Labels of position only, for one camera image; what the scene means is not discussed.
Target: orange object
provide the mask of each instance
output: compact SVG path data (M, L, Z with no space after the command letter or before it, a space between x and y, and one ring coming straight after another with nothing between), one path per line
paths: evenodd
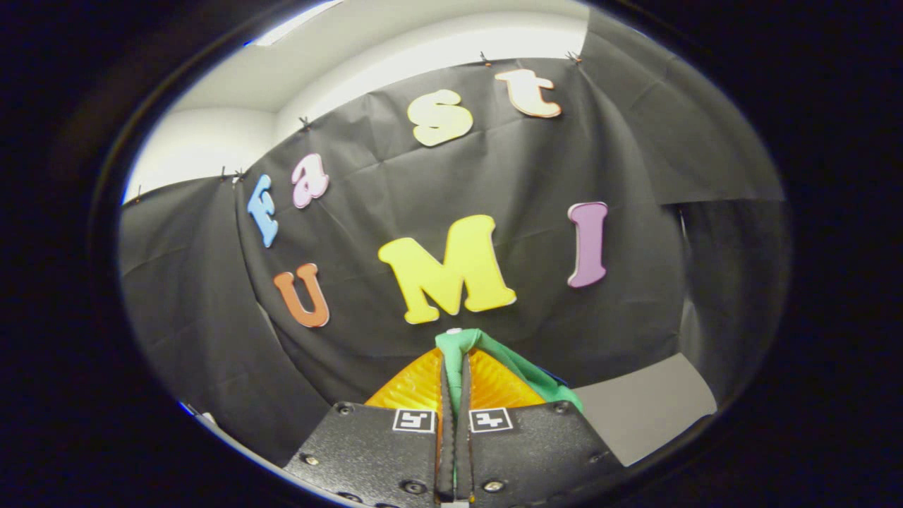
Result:
M442 352L430 350L404 367L365 402L368 406L390 409L428 409L436 411L442 422Z
M545 404L525 382L479 349L468 353L470 409L520 408Z

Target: white wall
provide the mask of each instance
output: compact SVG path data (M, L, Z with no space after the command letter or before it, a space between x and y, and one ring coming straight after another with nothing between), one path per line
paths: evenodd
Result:
M289 100L276 116L274 145L342 104L428 71L487 59L560 58L579 53L587 20L525 12L462 16L399 35L344 61Z
M175 111L163 117L135 160L123 202L141 192L247 169L273 146L275 114L237 108Z
M472 14L397 36L339 63L278 111L175 110L161 120L136 159L123 201L176 182L247 169L313 120L373 89L452 65L509 58L566 58L580 52L587 19L558 14Z

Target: black fabric curtain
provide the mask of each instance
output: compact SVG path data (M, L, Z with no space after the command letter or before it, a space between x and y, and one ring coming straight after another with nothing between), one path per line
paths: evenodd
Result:
M515 109L495 74L550 80L555 118ZM412 135L407 107L450 89L473 116L438 146ZM432 71L317 118L233 184L170 185L123 210L126 304L152 366L181 400L285 464L329 404L362 402L454 327L481 328L572 386L681 352L731 400L777 328L789 233L766 148L741 113L672 53L593 11L582 61L519 59ZM293 206L291 174L321 156L326 193ZM270 248L247 212L266 174ZM605 202L596 284L572 288L568 209ZM492 217L510 306L408 324L379 248L403 237L442 261L453 222ZM318 267L323 327L290 314L273 277ZM311 301L300 281L301 301Z

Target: black backdrop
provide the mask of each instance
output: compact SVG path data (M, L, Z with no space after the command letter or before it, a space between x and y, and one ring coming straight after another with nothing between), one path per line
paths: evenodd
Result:
M899 471L888 466L898 448L881 432L895 386L889 312L899 302L887 286L895 236L882 199L899 162L888 58L898 13L643 5L707 48L703 67L774 150L795 207L796 264L780 340L729 420L701 443L708 452L624 504L898 499ZM5 120L14 128L4 152L21 159L6 167L31 176L5 187L16 211L7 279L22 281L10 287L4 344L12 469L4 489L13 505L247 505L284 493L172 408L121 324L93 318L84 297L88 206L104 147L151 83L259 7L5 13L15 45L5 47L14 97ZM90 108L77 106L84 98L94 99ZM64 149L53 142L61 138Z
M328 404L365 401L451 327L480 328L573 387L681 352L726 407L770 345L787 291L774 165L712 84L627 26L593 13L581 56L580 65L495 61L402 80L299 125L234 191L211 176L128 203L124 295L162 380L279 466ZM563 114L512 107L494 76L514 69L551 80L544 96ZM407 105L442 88L461 95L474 125L422 146ZM330 186L299 210L290 175L309 153ZM279 223L269 248L247 213L263 174ZM609 207L608 274L571 288L566 212L593 201ZM442 259L448 227L474 214L494 219L498 265L517 301L408 324L377 251L409 237ZM331 314L323 327L297 323L273 284L303 263L319 270Z

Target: bolt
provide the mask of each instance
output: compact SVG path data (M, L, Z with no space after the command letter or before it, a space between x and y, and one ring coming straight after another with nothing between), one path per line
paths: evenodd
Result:
M490 494L494 494L494 493L502 490L503 488L505 488L505 484L502 482L499 482L498 480L492 480L490 482L486 482L483 485L483 490L485 490L486 492L488 492Z
M354 501L355 503L363 503L363 501L361 501L360 498L354 494L348 494L347 492L340 492L339 495L344 497L345 499L350 499L351 501Z
M409 494L423 494L426 492L426 485L414 481L404 482L401 488L405 489L405 492Z

